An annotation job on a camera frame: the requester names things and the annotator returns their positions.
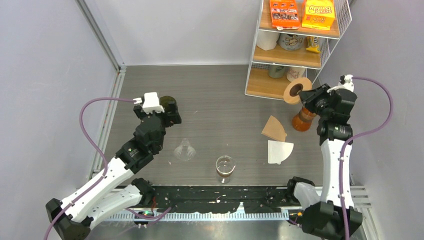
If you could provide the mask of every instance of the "snack package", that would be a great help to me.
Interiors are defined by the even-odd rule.
[[[302,27],[330,30],[336,13],[333,0],[304,0]]]
[[[320,54],[320,43],[318,42],[318,37],[316,36],[308,36],[307,37],[307,48],[306,50]]]
[[[274,28],[298,29],[301,26],[296,0],[270,0],[269,6]]]

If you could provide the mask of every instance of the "amber glass bottle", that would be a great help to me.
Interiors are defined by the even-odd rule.
[[[296,114],[291,120],[291,125],[293,128],[299,132],[307,131],[312,124],[312,120],[314,120],[316,114],[308,111],[306,107],[302,107],[299,111],[299,114]]]

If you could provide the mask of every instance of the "gray wall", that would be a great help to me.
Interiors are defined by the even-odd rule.
[[[0,239],[39,240],[46,202],[82,186],[92,164],[80,108],[109,96],[116,74],[73,0],[3,1],[0,23]],[[105,110],[87,109],[94,139]]]
[[[353,22],[320,75],[335,85],[342,74],[381,81],[394,98],[391,123],[353,144],[353,178],[366,186],[384,240],[423,239],[424,229],[424,2],[355,2]],[[388,100],[378,87],[356,81],[351,124],[360,133],[381,124]]]
[[[260,0],[94,0],[126,65],[247,64]]]

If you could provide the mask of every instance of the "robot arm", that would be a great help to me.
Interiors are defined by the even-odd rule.
[[[317,134],[324,161],[322,193],[318,196],[314,183],[300,177],[289,180],[287,190],[289,198],[294,202],[300,202],[304,209],[303,232],[329,240],[341,240],[345,236],[340,198],[340,153],[345,141],[353,135],[352,128],[348,124],[350,112],[357,99],[353,89],[352,76],[347,75],[340,78],[339,86],[330,88],[324,84],[299,94],[305,108],[320,116]],[[352,142],[349,142],[342,160],[342,182],[349,233],[353,234],[362,224],[362,213],[355,211],[350,193],[351,150]]]
[[[156,92],[146,93],[144,97],[134,99],[134,112],[140,119],[134,137],[126,142],[107,165],[105,176],[97,174],[83,187],[62,200],[51,199],[46,204],[50,222],[71,205],[54,228],[63,240],[83,240],[90,230],[104,219],[124,208],[148,203],[153,197],[153,189],[142,178],[135,179],[131,185],[112,196],[105,196],[123,181],[131,178],[140,169],[153,160],[153,155],[163,148],[165,128],[181,123],[177,102],[171,96],[160,99]],[[72,202],[78,195],[92,187],[78,201]]]

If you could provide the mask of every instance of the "wooden disc with hole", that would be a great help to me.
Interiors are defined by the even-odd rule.
[[[309,90],[312,90],[312,82],[307,77],[299,77],[286,87],[282,98],[288,104],[298,104],[301,102],[299,93]]]

